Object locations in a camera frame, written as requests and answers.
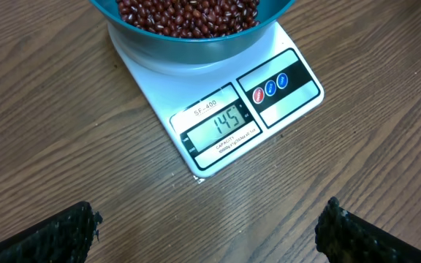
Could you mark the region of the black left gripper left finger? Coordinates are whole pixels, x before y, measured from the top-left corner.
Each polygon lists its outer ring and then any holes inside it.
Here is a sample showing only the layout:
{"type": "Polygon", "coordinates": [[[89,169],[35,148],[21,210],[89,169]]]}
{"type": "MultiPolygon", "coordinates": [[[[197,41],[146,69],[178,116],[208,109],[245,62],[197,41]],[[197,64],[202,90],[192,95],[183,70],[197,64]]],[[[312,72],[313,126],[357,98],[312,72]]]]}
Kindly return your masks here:
{"type": "Polygon", "coordinates": [[[1,241],[0,263],[84,263],[102,222],[88,202],[78,202],[1,241]]]}

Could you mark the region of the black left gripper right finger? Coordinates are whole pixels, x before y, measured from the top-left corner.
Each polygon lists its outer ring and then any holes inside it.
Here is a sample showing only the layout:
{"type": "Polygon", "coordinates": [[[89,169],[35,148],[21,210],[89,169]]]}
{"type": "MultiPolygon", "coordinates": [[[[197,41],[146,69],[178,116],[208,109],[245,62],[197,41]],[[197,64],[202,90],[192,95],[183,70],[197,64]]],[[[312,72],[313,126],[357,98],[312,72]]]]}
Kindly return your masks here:
{"type": "Polygon", "coordinates": [[[330,263],[421,263],[421,250],[368,223],[331,197],[315,227],[318,252],[330,263]]]}

